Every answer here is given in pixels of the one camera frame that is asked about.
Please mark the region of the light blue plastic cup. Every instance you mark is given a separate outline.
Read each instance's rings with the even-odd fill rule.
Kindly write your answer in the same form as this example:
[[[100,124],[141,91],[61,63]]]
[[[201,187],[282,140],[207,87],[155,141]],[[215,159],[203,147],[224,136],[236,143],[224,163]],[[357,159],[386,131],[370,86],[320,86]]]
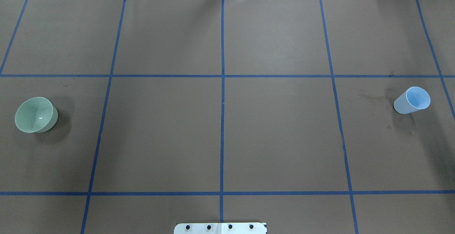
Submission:
[[[399,114],[411,114],[426,109],[431,104],[429,93],[421,87],[410,87],[393,103],[393,108]]]

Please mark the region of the mint green bowl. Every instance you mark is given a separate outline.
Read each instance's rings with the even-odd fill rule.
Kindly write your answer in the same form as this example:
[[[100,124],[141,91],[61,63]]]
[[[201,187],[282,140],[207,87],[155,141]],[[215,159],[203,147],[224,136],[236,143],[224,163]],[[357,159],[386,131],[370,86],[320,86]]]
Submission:
[[[57,120],[56,107],[44,97],[26,100],[17,109],[15,115],[16,127],[25,133],[47,132],[55,126]]]

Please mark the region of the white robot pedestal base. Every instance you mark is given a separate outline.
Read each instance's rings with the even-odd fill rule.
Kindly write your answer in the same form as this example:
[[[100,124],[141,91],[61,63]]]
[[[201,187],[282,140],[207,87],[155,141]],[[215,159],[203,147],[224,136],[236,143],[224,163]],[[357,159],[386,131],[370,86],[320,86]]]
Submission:
[[[174,234],[267,234],[266,223],[181,223],[174,228]]]

